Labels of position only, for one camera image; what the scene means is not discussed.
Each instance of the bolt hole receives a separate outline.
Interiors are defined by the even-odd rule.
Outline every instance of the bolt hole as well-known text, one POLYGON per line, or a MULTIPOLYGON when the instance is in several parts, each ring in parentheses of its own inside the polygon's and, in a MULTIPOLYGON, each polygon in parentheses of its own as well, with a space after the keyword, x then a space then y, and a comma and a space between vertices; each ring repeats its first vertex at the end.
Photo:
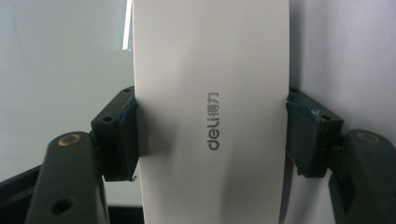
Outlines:
POLYGON ((113 120, 113 118, 111 118, 110 116, 107 116, 103 119, 105 122, 109 122, 111 120, 113 120))
POLYGON ((326 120, 328 120, 328 119, 331 119, 329 116, 327 116, 327 115, 322 115, 322 116, 320 116, 321 118, 323 118, 323 119, 326 119, 326 120))
POLYGON ((52 214, 59 216, 60 214, 69 210, 72 206, 73 202, 71 199, 61 199, 52 206, 51 212, 52 214))
POLYGON ((68 147, 71 146, 81 140, 81 135, 80 134, 69 134, 67 136, 64 136, 58 141, 58 145, 62 147, 68 147))
POLYGON ((371 134, 371 133, 358 133, 358 137, 359 137, 359 139, 364 140, 366 142, 370 142, 370 143, 380 143, 381 142, 381 139, 379 137, 377 137, 376 135, 371 134))

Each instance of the dark metal frame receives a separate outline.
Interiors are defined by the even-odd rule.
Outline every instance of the dark metal frame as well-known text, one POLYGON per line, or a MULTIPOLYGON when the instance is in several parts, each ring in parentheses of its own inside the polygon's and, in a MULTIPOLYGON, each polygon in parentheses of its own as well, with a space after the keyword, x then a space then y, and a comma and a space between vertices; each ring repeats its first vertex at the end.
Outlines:
MULTIPOLYGON (((136 108, 134 87, 124 89, 92 121, 91 133, 52 140, 41 168, 0 184, 0 221, 22 223, 27 213, 26 224, 144 223, 142 208, 107 208, 102 178, 134 179, 136 108)), ((343 120, 296 89, 290 89, 287 109, 287 155, 307 178, 332 170, 336 222, 396 223, 396 150, 390 141, 364 130, 340 137, 343 120)))

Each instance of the deli logo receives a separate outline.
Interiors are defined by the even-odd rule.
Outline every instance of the deli logo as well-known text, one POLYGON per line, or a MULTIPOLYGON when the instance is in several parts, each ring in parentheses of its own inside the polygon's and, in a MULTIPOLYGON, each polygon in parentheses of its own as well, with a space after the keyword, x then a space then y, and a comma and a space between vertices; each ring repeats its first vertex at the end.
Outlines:
POLYGON ((220 136, 219 131, 219 93, 210 92, 207 95, 207 135, 209 139, 207 140, 207 146, 211 150, 217 150, 220 147, 218 138, 220 136))

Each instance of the white wall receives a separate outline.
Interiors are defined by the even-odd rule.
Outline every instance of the white wall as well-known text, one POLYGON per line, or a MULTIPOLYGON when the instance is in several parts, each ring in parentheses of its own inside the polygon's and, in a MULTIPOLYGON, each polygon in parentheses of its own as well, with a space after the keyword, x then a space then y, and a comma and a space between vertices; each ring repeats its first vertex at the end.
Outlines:
MULTIPOLYGON (((0 0, 0 181, 40 164, 48 142, 134 85, 122 51, 126 0, 0 0)), ((141 204, 140 184, 106 185, 109 203, 141 204)))
MULTIPOLYGON (((290 85, 396 144, 396 2, 290 0, 290 85)), ((284 223, 334 223, 330 172, 295 173, 284 223)))

